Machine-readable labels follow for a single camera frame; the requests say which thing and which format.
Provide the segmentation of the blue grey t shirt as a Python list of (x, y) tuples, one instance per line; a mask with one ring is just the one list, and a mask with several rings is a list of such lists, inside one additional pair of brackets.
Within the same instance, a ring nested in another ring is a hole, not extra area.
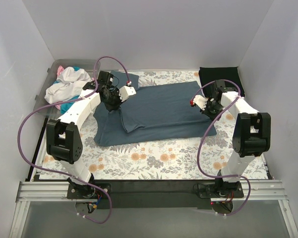
[(114, 146), (154, 140), (202, 137), (211, 120), (191, 107), (189, 101), (199, 89), (196, 81), (139, 87), (139, 77), (118, 71), (118, 87), (130, 79), (136, 95), (109, 112), (100, 104), (94, 113), (99, 146)]

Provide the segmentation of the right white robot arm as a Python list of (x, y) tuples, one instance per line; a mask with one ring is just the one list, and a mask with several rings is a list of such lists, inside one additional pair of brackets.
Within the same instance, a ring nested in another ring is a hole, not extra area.
[(211, 119), (213, 125), (224, 112), (229, 112), (236, 121), (232, 146), (233, 152), (227, 165), (221, 169), (210, 184), (198, 184), (199, 196), (243, 197), (240, 179), (248, 165), (270, 149), (271, 116), (251, 107), (241, 96), (241, 89), (226, 79), (209, 82), (212, 94), (209, 98), (196, 93), (190, 101), (200, 112)]

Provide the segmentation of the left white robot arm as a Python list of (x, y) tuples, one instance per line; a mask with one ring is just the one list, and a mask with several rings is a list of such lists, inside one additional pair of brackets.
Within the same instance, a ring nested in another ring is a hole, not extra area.
[(47, 123), (47, 153), (65, 168), (70, 174), (67, 181), (84, 198), (91, 198), (96, 193), (93, 183), (94, 177), (85, 167), (82, 159), (83, 144), (80, 137), (80, 129), (92, 113), (100, 104), (107, 111), (116, 110), (121, 105), (119, 89), (113, 85), (113, 74), (100, 71), (98, 75), (98, 89), (88, 99), (75, 102), (57, 120), (51, 119)]

